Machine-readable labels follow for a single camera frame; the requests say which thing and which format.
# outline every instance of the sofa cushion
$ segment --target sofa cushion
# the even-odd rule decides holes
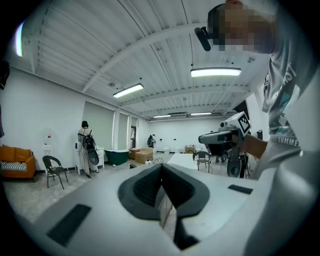
[[[0,161],[1,169],[3,171],[27,171],[27,164],[25,162],[5,162]]]
[[[15,149],[15,162],[23,163],[27,161],[27,159],[30,157],[30,154],[30,149],[22,149],[17,147]]]
[[[2,145],[0,151],[0,161],[15,162],[16,148],[11,146]]]

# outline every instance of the concrete floor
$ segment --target concrete floor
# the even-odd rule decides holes
[[[159,152],[155,154],[155,158],[158,158],[159,156],[162,156],[163,158],[162,163],[167,163],[173,154],[164,155]],[[214,161],[215,159],[211,162],[210,173],[212,172],[216,175],[227,176],[227,163],[214,163]],[[61,180],[64,189],[62,188],[58,177],[56,177],[55,180],[53,180],[52,177],[49,177],[49,188],[47,188],[47,176],[41,173],[34,178],[35,183],[33,183],[32,180],[7,178],[3,181],[3,186],[13,210],[33,223],[45,209],[76,190],[84,183],[99,179],[100,176],[111,175],[121,172],[122,170],[127,170],[130,168],[130,164],[143,166],[143,164],[137,163],[132,159],[129,159],[128,162],[116,167],[112,167],[112,165],[106,163],[103,169],[99,169],[99,173],[96,173],[95,171],[90,172],[92,179],[87,178],[83,171],[78,175],[76,170],[70,170],[69,173],[67,173],[69,182],[67,182],[66,176],[62,173]],[[205,165],[201,164],[199,170],[201,172],[207,172],[208,166],[205,168]],[[167,224],[164,227],[164,231],[172,239],[175,232],[176,215],[176,209],[173,208],[167,219]]]

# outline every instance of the white ceiling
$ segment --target white ceiling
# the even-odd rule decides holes
[[[243,1],[264,13],[269,1]],[[269,56],[204,51],[193,30],[221,0],[54,0],[22,30],[23,57],[11,66],[151,119],[167,113],[226,113],[262,84]],[[192,68],[241,68],[238,77],[192,78]],[[143,90],[114,98],[123,88]]]

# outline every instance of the ceiling light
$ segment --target ceiling light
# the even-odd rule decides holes
[[[193,78],[205,76],[239,76],[240,74],[241,69],[233,67],[210,67],[191,69],[191,77]]]
[[[191,116],[201,116],[201,115],[211,115],[211,112],[206,112],[206,113],[192,113]]]
[[[18,26],[15,32],[15,53],[16,55],[22,57],[22,26],[23,22]]]
[[[153,118],[169,118],[169,117],[171,117],[171,115],[166,114],[166,115],[157,115],[157,116],[154,116]]]
[[[144,88],[143,85],[142,85],[141,83],[138,83],[138,84],[135,84],[135,85],[133,85],[133,86],[130,86],[130,87],[126,88],[126,89],[123,89],[123,90],[121,90],[121,91],[119,91],[119,92],[116,92],[116,93],[113,95],[113,97],[119,98],[119,97],[121,97],[121,96],[123,96],[123,95],[127,95],[127,94],[130,94],[130,93],[133,93],[133,92],[138,91],[138,90],[141,90],[141,89],[143,89],[143,88]]]

